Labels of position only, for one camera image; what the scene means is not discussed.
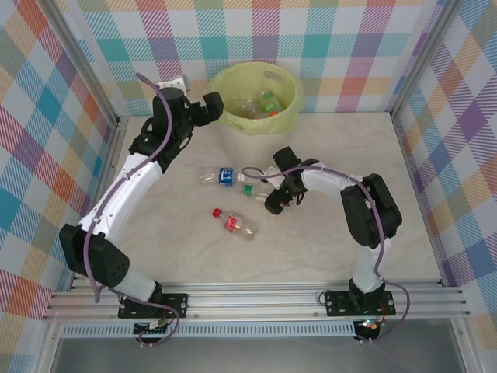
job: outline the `checkered backdrop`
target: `checkered backdrop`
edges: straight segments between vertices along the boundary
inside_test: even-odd
[[[150,115],[136,80],[185,73],[201,97],[221,69],[278,64],[304,111],[385,111],[444,0],[57,0],[116,111]]]
[[[0,0],[0,372],[27,371],[110,126],[34,0]]]
[[[464,3],[396,127],[439,264],[497,363],[497,0]]]

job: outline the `plastic bottle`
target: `plastic bottle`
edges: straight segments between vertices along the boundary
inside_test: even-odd
[[[227,231],[235,233],[247,241],[254,239],[257,227],[252,222],[246,221],[241,215],[233,211],[222,211],[220,208],[216,208],[212,211],[212,216],[220,219],[224,225],[224,229]]]
[[[243,173],[230,167],[201,167],[199,178],[202,184],[218,184],[222,187],[232,187],[245,181]]]
[[[283,111],[283,107],[281,106],[280,101],[278,101],[272,91],[262,92],[260,103],[262,110],[264,110],[266,113],[269,113],[270,117]]]
[[[259,202],[265,202],[266,198],[274,190],[274,186],[269,183],[259,182],[255,185],[242,183],[240,186],[240,194],[255,199]]]

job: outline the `purple cable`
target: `purple cable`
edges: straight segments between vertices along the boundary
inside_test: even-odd
[[[89,261],[89,243],[90,243],[90,239],[92,237],[93,229],[95,229],[95,226],[97,224],[95,222],[95,220],[98,219],[100,217],[100,215],[102,215],[102,212],[103,212],[104,208],[109,203],[109,201],[113,197],[113,195],[120,188],[120,186],[123,185],[123,183],[126,180],[130,179],[132,177],[132,175],[134,175],[135,173],[137,173],[143,166],[145,166],[153,158],[155,158],[157,156],[157,154],[166,146],[166,144],[169,141],[169,138],[171,137],[171,133],[172,133],[172,115],[171,115],[171,109],[169,108],[168,102],[165,99],[164,95],[162,95],[161,91],[159,90],[158,85],[152,83],[150,80],[148,80],[147,78],[145,78],[140,73],[137,73],[137,78],[140,79],[143,83],[149,85],[154,90],[154,92],[157,95],[157,97],[162,101],[162,104],[164,105],[164,108],[165,108],[165,114],[167,116],[168,129],[167,129],[167,131],[165,133],[164,140],[158,146],[158,148],[152,154],[150,154],[142,163],[140,163],[138,166],[136,166],[130,172],[128,172],[126,174],[126,176],[124,176],[123,178],[119,179],[117,181],[117,183],[112,187],[112,189],[109,192],[107,192],[107,194],[103,198],[102,203],[100,204],[100,207],[97,209],[97,211],[95,213],[95,217],[92,219],[92,222],[90,223],[88,231],[86,232],[85,241],[83,243],[83,262],[85,263],[86,275],[87,275],[87,277],[88,277],[88,279],[90,281],[90,284],[92,285],[93,293],[95,295],[95,303],[100,302],[100,291],[103,288],[103,287],[99,287],[96,284],[95,278],[93,277],[92,268],[90,266],[90,261]],[[110,290],[112,292],[116,293],[116,294],[119,294],[119,295],[122,295],[122,296],[127,296],[127,295],[123,295],[123,294],[119,293],[118,291],[114,291],[112,289],[110,289]],[[158,305],[158,304],[155,304],[155,303],[144,302],[144,301],[141,301],[139,299],[132,298],[132,297],[128,297],[128,298],[130,300],[132,300],[133,302],[140,303],[142,305],[149,305],[151,307],[158,307],[160,309],[166,309],[166,310],[168,310],[170,312],[173,312],[175,314],[176,319],[178,321],[176,322],[176,325],[175,325],[174,329],[172,330],[172,332],[170,334],[168,334],[164,338],[160,339],[157,343],[155,343],[155,345],[164,343],[178,329],[178,326],[179,326],[179,315],[178,315],[178,312],[175,309],[172,309],[171,307],[168,307],[166,305]]]
[[[381,276],[380,272],[378,271],[378,268],[381,264],[381,261],[382,261],[383,256],[384,256],[384,251],[385,251],[385,234],[383,232],[383,225],[381,224],[380,214],[378,213],[378,209],[376,209],[376,205],[374,203],[374,200],[373,200],[370,192],[367,190],[367,188],[359,180],[354,179],[350,175],[347,175],[345,173],[341,173],[340,171],[336,171],[336,170],[330,169],[328,167],[298,166],[298,167],[293,167],[292,169],[288,169],[287,171],[282,172],[282,173],[276,173],[274,175],[263,175],[264,172],[261,169],[258,169],[257,167],[244,167],[242,169],[242,173],[247,177],[251,177],[253,179],[263,180],[263,179],[270,179],[272,177],[285,176],[288,173],[292,173],[293,171],[301,171],[303,169],[312,169],[314,171],[325,171],[327,173],[331,173],[332,175],[337,175],[338,177],[342,177],[343,179],[352,181],[362,190],[362,192],[366,196],[366,199],[368,200],[368,202],[371,205],[371,210],[373,212],[374,220],[376,221],[376,224],[378,226],[378,231],[380,233],[380,254],[378,255],[378,259],[377,259],[376,263],[374,264],[374,274],[376,274],[378,276],[378,278],[380,278],[380,280],[382,280],[385,284],[390,285],[390,286],[395,286],[396,288],[401,289],[405,293],[405,300],[406,300],[404,315],[402,315],[401,319],[398,321],[398,324],[392,330],[390,330],[390,332],[388,332],[387,334],[384,334],[383,336],[380,336],[376,339],[376,340],[382,340],[386,336],[389,336],[394,330],[396,330],[405,321],[405,318],[407,317],[407,314],[409,313],[409,309],[411,308],[411,296],[409,295],[409,292],[407,291],[407,289],[403,285],[386,280],[383,276]],[[258,172],[262,173],[262,175],[251,175],[251,174],[247,173],[247,171],[258,171]]]

